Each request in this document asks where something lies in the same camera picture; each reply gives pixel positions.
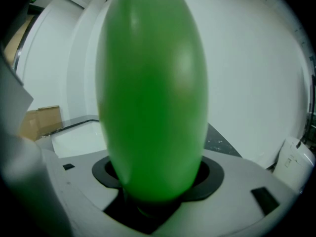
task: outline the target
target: circular opening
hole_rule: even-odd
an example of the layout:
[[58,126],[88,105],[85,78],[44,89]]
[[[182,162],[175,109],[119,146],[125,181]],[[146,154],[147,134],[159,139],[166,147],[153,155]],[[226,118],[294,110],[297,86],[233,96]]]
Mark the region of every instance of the circular opening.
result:
[[114,177],[115,179],[119,179],[117,174],[115,173],[115,170],[113,168],[112,163],[109,161],[108,163],[105,164],[104,166],[105,171],[112,177]]
[[199,166],[197,176],[193,182],[193,187],[203,182],[209,175],[209,167],[204,161],[201,161],[201,164]]

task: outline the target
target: balloon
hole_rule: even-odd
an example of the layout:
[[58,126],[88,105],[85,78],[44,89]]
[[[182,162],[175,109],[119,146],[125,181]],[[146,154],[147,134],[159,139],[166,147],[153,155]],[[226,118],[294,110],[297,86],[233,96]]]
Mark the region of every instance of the balloon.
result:
[[207,130],[207,75],[184,0],[112,0],[97,54],[97,100],[112,165],[144,202],[192,185]]

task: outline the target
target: white device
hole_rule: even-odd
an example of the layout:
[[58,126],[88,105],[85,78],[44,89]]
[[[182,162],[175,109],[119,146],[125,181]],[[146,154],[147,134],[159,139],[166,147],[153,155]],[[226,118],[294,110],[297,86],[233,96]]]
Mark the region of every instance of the white device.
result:
[[[16,136],[32,101],[0,55],[0,154],[4,183],[32,219],[50,236],[142,237],[103,210],[118,190],[92,174],[106,150],[59,159],[55,152]],[[270,172],[246,159],[204,150],[224,170],[223,183],[200,201],[183,202],[154,232],[154,237],[263,236],[288,212],[297,194]],[[72,164],[65,171],[64,164]],[[266,214],[252,190],[264,188],[277,206]]]
[[313,167],[315,156],[300,141],[286,138],[278,157],[273,175],[296,192],[301,192]]

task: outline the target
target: white wall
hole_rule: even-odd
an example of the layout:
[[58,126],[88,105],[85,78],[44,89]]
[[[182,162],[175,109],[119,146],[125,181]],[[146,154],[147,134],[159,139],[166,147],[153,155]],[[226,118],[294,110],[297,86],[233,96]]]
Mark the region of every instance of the white wall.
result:
[[86,111],[89,115],[99,115],[96,93],[95,93],[95,68],[97,64],[97,50],[99,46],[100,35],[104,27],[104,19],[108,11],[110,2],[103,4],[102,9],[93,26],[85,60],[84,69],[84,98],[86,102]]
[[60,105],[63,120],[68,110],[61,103],[67,54],[73,29],[83,9],[69,0],[53,0],[33,25],[22,49],[17,74],[34,98],[29,110]]
[[[87,50],[92,29],[104,3],[105,0],[92,0],[83,11],[72,33],[65,68],[67,70],[67,80],[63,89],[65,94],[62,96],[64,103],[67,103],[71,119],[91,114],[87,113],[88,105],[85,102],[85,80],[89,79],[85,69],[89,71],[93,69],[92,66],[86,66],[86,59],[89,59],[91,55],[87,53]],[[91,86],[87,89],[91,95],[95,94],[94,88],[95,86]]]
[[186,0],[208,66],[208,121],[242,155],[273,163],[305,125],[307,70],[299,44],[259,0]]

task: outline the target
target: black mount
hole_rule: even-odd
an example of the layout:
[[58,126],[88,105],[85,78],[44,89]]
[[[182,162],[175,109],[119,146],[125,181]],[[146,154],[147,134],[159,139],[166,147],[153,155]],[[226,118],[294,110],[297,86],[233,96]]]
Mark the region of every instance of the black mount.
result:
[[[171,204],[152,207],[136,203],[127,194],[119,182],[109,157],[96,162],[92,167],[92,174],[104,186],[118,189],[118,196],[103,211],[122,224],[145,234],[154,232],[178,209],[182,202],[203,200],[209,197],[224,180],[223,168],[210,158],[202,157],[191,188]],[[155,217],[144,216],[144,212],[155,215]]]

